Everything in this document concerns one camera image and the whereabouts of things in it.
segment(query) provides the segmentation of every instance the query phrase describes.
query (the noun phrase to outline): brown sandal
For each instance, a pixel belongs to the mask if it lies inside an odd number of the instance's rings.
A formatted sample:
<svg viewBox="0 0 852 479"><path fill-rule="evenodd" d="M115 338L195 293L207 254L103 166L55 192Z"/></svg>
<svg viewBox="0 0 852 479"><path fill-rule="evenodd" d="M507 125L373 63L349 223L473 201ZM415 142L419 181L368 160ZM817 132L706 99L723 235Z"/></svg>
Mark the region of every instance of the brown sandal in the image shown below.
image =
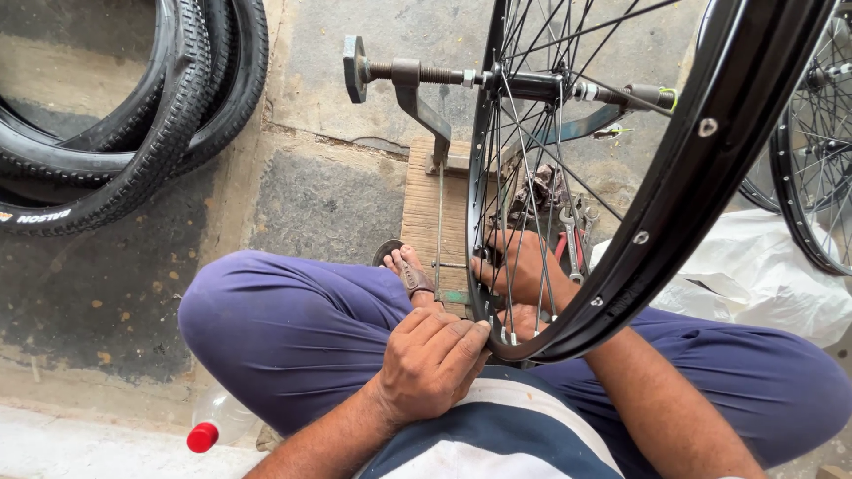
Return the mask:
<svg viewBox="0 0 852 479"><path fill-rule="evenodd" d="M376 250L373 256L373 266L384 266L384 257L390 255L391 251L399 250L405 243L398 239L389 239L382 243ZM417 291L435 292L435 283L421 269L414 268L407 262L402 262L402 274L400 274L402 285L408 292L408 298L411 299Z"/></svg>

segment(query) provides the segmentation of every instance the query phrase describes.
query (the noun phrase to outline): blue pants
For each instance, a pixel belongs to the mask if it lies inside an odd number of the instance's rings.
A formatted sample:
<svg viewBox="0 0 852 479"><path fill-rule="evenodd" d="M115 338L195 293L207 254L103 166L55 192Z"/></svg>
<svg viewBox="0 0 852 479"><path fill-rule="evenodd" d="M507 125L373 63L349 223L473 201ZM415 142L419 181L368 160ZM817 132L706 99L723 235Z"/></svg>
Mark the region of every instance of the blue pants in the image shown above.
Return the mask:
<svg viewBox="0 0 852 479"><path fill-rule="evenodd" d="M178 319L201 364L287 436L378 372L390 331L411 310L388 269L240 251L201 269ZM794 335L651 308L632 327L716 406L764 467L819 446L852 414L846 374ZM584 360L528 371L567 397L626 477L659 477Z"/></svg>

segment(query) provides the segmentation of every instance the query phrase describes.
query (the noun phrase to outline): yellow wire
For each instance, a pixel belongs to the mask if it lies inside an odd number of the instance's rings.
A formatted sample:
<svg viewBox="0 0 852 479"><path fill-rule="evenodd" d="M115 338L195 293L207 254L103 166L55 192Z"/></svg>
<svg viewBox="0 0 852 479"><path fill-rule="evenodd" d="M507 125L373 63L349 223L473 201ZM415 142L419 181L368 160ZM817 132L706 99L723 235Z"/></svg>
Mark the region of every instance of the yellow wire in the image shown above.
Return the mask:
<svg viewBox="0 0 852 479"><path fill-rule="evenodd" d="M659 89L659 92L660 92L660 93L664 93L664 92L666 92L666 91L670 91L671 93L674 93L674 94L675 94L675 104L674 104L674 105L672 105L672 106L671 106L671 110L669 110L670 112L674 112L674 111L675 111L675 107L677 106L677 97L678 97L678 95L677 95L677 90L676 90L676 89L673 89L673 88L661 88L661 89Z"/></svg>

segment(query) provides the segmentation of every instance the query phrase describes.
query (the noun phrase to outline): white plastic bag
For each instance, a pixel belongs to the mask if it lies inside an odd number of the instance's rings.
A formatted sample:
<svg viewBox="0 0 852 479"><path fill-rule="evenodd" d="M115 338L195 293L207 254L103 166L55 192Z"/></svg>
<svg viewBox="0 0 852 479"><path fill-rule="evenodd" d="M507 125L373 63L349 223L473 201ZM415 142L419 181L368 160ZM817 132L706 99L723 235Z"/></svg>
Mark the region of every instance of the white plastic bag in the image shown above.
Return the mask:
<svg viewBox="0 0 852 479"><path fill-rule="evenodd" d="M607 246L609 241L595 246L592 268ZM763 210L720 216L650 306L706 320L774 327L821 348L836 343L852 322L852 297L843 279L811 266L784 219Z"/></svg>

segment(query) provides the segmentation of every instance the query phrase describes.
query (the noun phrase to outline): clear plastic bottle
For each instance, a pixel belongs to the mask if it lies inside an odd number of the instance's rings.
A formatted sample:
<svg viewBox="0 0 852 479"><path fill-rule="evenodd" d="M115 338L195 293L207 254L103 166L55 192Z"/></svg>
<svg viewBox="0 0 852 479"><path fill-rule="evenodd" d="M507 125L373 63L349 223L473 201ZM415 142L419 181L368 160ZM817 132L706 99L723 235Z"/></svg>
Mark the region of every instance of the clear plastic bottle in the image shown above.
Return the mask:
<svg viewBox="0 0 852 479"><path fill-rule="evenodd" d="M193 430L187 436L187 446L194 453L205 453L214 444L238 440L256 422L257 416L237 398L221 384L213 384L195 403Z"/></svg>

